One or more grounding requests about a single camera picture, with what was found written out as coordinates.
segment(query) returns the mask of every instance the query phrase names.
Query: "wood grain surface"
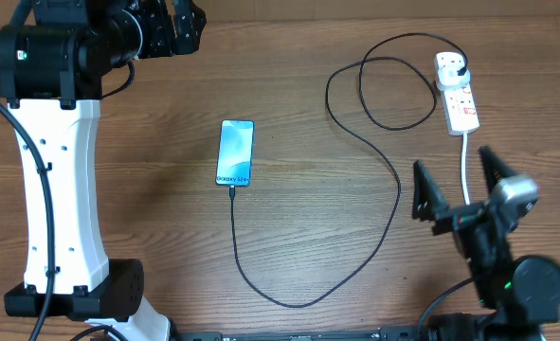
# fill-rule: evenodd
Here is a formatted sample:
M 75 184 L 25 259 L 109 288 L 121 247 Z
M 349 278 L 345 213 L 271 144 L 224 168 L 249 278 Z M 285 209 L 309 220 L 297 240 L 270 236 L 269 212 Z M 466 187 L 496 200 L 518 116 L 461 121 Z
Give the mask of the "wood grain surface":
M 324 108 L 328 77 L 377 42 L 409 31 L 445 36 L 468 54 L 481 128 L 470 137 L 472 200 L 486 197 L 476 149 L 490 145 L 541 188 L 541 200 L 511 236 L 517 257 L 560 262 L 560 17 L 392 19 L 215 24 L 191 56 L 139 61 L 136 81 L 103 103 L 97 141 L 99 221 L 110 258 L 141 259 L 145 296 L 181 331 L 294 332 L 411 325 L 440 292 L 468 277 L 450 236 L 410 219 L 412 163 L 425 161 L 459 205 L 461 139 L 447 134 L 441 105 L 405 132 L 371 124 L 356 95 L 356 72 L 338 76 L 338 118 L 386 153 L 402 179 L 387 239 L 348 284 L 301 310 L 275 306 L 246 286 L 233 259 L 226 188 L 214 185 L 223 119 L 256 122 L 252 185 L 239 189 L 242 265 L 263 291 L 288 303 L 321 295 L 373 250 L 396 195 L 395 180 L 367 146 L 338 129 Z M 408 38 L 377 55 L 402 57 L 430 79 L 448 49 Z M 389 125 L 414 122 L 432 100 L 409 69 L 366 67 L 365 94 Z M 127 70 L 104 79 L 111 90 Z M 3 294 L 22 280 L 27 217 L 13 131 L 0 117 L 0 340 L 26 339 L 31 318 L 4 313 Z M 473 287 L 440 312 L 479 312 Z M 46 321 L 42 340 L 85 325 Z M 560 340 L 560 324 L 548 326 Z
M 165 0 L 174 14 L 172 0 Z M 0 27 L 20 0 L 0 0 Z M 194 0 L 209 23 L 560 15 L 560 0 Z M 35 23 L 31 15 L 27 22 Z

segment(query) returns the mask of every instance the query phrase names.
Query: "black charging cable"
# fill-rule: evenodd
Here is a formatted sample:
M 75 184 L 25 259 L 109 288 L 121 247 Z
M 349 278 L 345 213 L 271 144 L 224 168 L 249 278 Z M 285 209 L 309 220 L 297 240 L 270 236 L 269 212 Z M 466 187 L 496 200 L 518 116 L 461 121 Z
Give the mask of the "black charging cable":
M 480 279 L 481 276 L 478 277 L 474 277 L 474 278 L 468 278 L 462 282 L 460 282 L 459 284 L 453 286 L 452 288 L 446 290 L 445 292 L 443 292 L 441 295 L 437 296 L 433 302 L 431 302 L 427 308 L 425 309 L 425 311 L 423 312 L 423 314 L 421 314 L 421 318 L 419 318 L 419 324 L 417 325 L 416 328 L 416 333 L 417 335 L 419 335 L 419 338 L 421 340 L 425 340 L 423 338 L 423 329 L 425 327 L 425 322 L 426 320 L 429 318 L 429 316 L 431 315 L 431 312 L 433 312 L 434 309 L 437 308 L 437 306 L 442 303 L 445 299 L 447 299 L 450 295 L 456 293 L 458 290 L 460 290 L 462 287 L 473 283 L 474 281 Z
M 336 291 L 336 289 L 340 288 L 341 286 L 343 286 L 345 283 L 347 283 L 351 278 L 355 277 L 355 275 L 357 275 L 360 271 L 362 271 L 362 269 L 374 258 L 374 256 L 376 256 L 376 253 L 378 252 L 378 250 L 381 248 L 381 245 L 383 244 L 383 241 L 385 240 L 385 237 L 387 236 L 388 230 L 389 230 L 389 226 L 391 225 L 391 221 L 393 221 L 393 217 L 395 216 L 395 211 L 397 209 L 397 206 L 400 202 L 400 195 L 402 194 L 402 183 L 400 181 L 400 176 L 398 175 L 397 171 L 395 170 L 395 168 L 393 167 L 393 165 L 391 164 L 391 162 L 388 160 L 388 158 L 383 154 L 383 152 L 381 152 L 381 150 L 379 150 L 376 146 L 374 146 L 372 143 L 370 143 L 367 139 L 365 139 L 364 137 L 354 133 L 352 130 L 350 130 L 349 128 L 345 127 L 342 123 L 340 123 L 338 121 L 338 119 L 334 116 L 334 113 L 330 107 L 330 101 L 329 101 L 329 97 L 330 97 L 330 84 L 332 82 L 332 80 L 334 79 L 334 77 L 338 74 L 340 74 L 341 72 L 345 71 L 345 70 L 349 70 L 353 67 L 359 66 L 359 79 L 358 79 L 358 90 L 359 90 L 359 97 L 360 97 L 360 101 L 362 103 L 362 106 L 364 108 L 364 111 L 366 112 L 366 114 L 368 115 L 368 117 L 370 118 L 370 120 L 376 124 L 377 126 L 389 130 L 389 131 L 403 131 L 403 130 L 407 130 L 407 129 L 411 129 L 414 128 L 418 125 L 420 125 L 421 123 L 425 122 L 426 120 L 428 120 L 431 115 L 433 114 L 433 112 L 435 111 L 435 108 L 438 104 L 438 99 L 436 97 L 433 85 L 431 84 L 431 82 L 413 65 L 411 65 L 410 63 L 404 61 L 403 59 L 397 58 L 397 57 L 372 57 L 369 58 L 369 55 L 380 45 L 383 45 L 385 43 L 388 43 L 390 41 L 399 39 L 399 38 L 405 38 L 405 37 L 413 37 L 413 36 L 424 36 L 424 37 L 428 37 L 428 38 L 434 38 L 434 39 L 438 39 L 441 40 L 451 46 L 453 46 L 454 48 L 456 48 L 462 55 L 463 59 L 464 59 L 464 67 L 462 69 L 459 70 L 459 75 L 464 75 L 464 73 L 467 71 L 467 56 L 465 55 L 464 51 L 458 47 L 456 44 L 450 42 L 449 40 L 445 39 L 444 37 L 435 35 L 435 34 L 429 34 L 429 33 L 406 33 L 406 34 L 401 34 L 395 37 L 391 37 L 388 38 L 386 40 L 384 40 L 383 42 L 373 46 L 364 56 L 364 59 L 360 62 L 357 63 L 352 63 L 350 65 L 347 65 L 343 68 L 340 68 L 338 70 L 336 70 L 331 76 L 330 78 L 328 78 L 328 82 L 326 84 L 326 109 L 328 111 L 328 114 L 330 115 L 331 119 L 334 121 L 334 123 L 336 123 L 336 125 L 338 125 L 342 130 L 344 130 L 345 132 L 349 133 L 350 135 L 352 135 L 353 137 L 359 139 L 360 141 L 364 142 L 366 145 L 368 145 L 369 147 L 371 147 L 376 153 L 378 153 L 378 155 L 383 159 L 383 161 L 385 161 L 385 163 L 387 164 L 389 170 L 391 171 L 391 173 L 393 174 L 393 177 L 395 178 L 395 183 L 397 186 L 397 192 L 395 195 L 395 204 L 393 205 L 393 209 L 391 210 L 391 214 L 389 215 L 387 224 L 385 225 L 385 229 L 383 231 L 383 235 L 381 236 L 381 240 L 379 241 L 379 243 L 376 245 L 376 247 L 374 248 L 374 250 L 372 251 L 372 253 L 366 258 L 366 260 L 364 260 L 364 262 L 362 262 L 361 265 L 359 265 L 355 271 L 353 271 L 352 273 L 350 273 L 345 279 L 341 280 L 338 284 L 336 284 L 332 289 L 330 289 L 329 291 L 327 291 L 325 294 L 323 294 L 322 296 L 308 302 L 308 303 L 304 303 L 304 304 L 287 304 L 287 303 L 283 303 L 280 302 L 276 299 L 274 299 L 271 296 L 268 296 L 267 294 L 263 293 L 259 288 L 256 287 L 256 285 L 254 285 L 249 279 L 248 277 L 245 275 L 244 270 L 242 269 L 242 266 L 240 265 L 240 258 L 238 255 L 238 246 L 237 246 L 237 240 L 235 237 L 235 219 L 234 219 L 234 201 L 235 201 L 235 188 L 234 187 L 230 187 L 229 188 L 229 199 L 231 200 L 231 233 L 233 235 L 233 254 L 235 256 L 235 264 L 238 267 L 238 271 L 240 271 L 240 274 L 242 275 L 242 278 L 244 279 L 244 281 L 248 284 L 248 286 L 254 290 L 257 294 L 259 294 L 260 296 L 262 296 L 263 298 L 267 299 L 270 302 L 273 302 L 281 307 L 284 308 L 306 308 L 306 307 L 310 307 L 316 303 L 318 303 L 319 301 L 321 301 L 322 299 L 326 298 L 327 296 L 329 296 L 330 294 L 332 294 L 334 291 Z M 427 86 L 427 88 L 429 89 L 429 92 L 431 93 L 431 96 L 433 98 L 433 106 L 431 107 L 431 110 L 429 111 L 429 113 L 424 116 L 422 119 L 420 119 L 419 121 L 404 126 L 404 127 L 389 127 L 387 125 L 381 124 L 380 122 L 378 122 L 374 117 L 372 117 L 372 114 L 370 113 L 370 110 L 368 109 L 368 106 L 366 105 L 366 102 L 364 101 L 364 93 L 362 91 L 362 78 L 363 78 L 363 73 L 364 73 L 364 64 L 366 63 L 371 63 L 371 62 L 377 62 L 377 61 L 396 61 L 399 63 L 402 63 L 404 65 L 406 65 L 407 67 L 409 67 L 412 71 L 414 71 L 420 78 L 421 80 L 423 80 L 425 82 L 425 85 Z
M 16 26 L 24 25 L 31 13 L 31 9 L 31 0 L 20 0 L 18 5 L 16 5 L 16 9 L 14 9 L 14 12 L 12 13 L 10 24 Z
M 96 326 L 88 328 L 87 330 L 80 332 L 79 334 L 75 335 L 70 341 L 79 341 L 82 340 L 84 337 L 92 334 L 93 332 L 100 332 L 103 331 L 106 334 L 111 334 L 115 337 L 118 341 L 128 341 L 126 336 L 122 335 L 121 332 L 118 332 L 115 328 L 111 326 Z
M 50 183 L 48 181 L 48 171 L 49 167 L 45 166 L 44 160 L 37 149 L 37 146 L 31 139 L 31 136 L 27 133 L 25 128 L 19 123 L 19 121 L 11 114 L 2 103 L 0 103 L 0 114 L 10 123 L 12 128 L 16 130 L 19 136 L 25 141 L 27 148 L 33 156 L 35 161 L 35 167 L 37 172 L 40 174 L 40 180 L 42 182 L 42 191 L 44 192 L 44 205 L 45 205 L 45 222 L 46 222 L 46 233 L 47 233 L 47 254 L 48 254 L 48 268 L 46 275 L 48 277 L 47 285 L 45 287 L 45 298 L 44 305 L 40 311 L 40 315 L 35 322 L 35 327 L 33 327 L 33 332 L 31 332 L 31 337 L 29 341 L 34 341 L 40 334 L 40 330 L 44 325 L 44 320 L 47 317 L 48 311 L 50 309 L 50 304 L 52 302 L 52 294 L 54 293 L 54 278 L 56 276 L 56 263 L 55 263 L 55 250 L 54 250 L 54 213 L 52 210 L 52 193 L 50 192 Z
M 132 85 L 133 81 L 135 81 L 135 74 L 136 74 L 135 65 L 132 63 L 132 61 L 128 61 L 128 62 L 126 62 L 126 64 L 128 65 L 128 69 L 130 70 L 130 74 L 128 75 L 128 79 L 116 90 L 114 90 L 114 91 L 112 91 L 108 94 L 103 95 L 102 99 L 108 98 L 110 96 L 113 96 L 113 95 L 115 95 L 119 92 L 122 92 L 122 91 L 126 90 L 130 85 Z

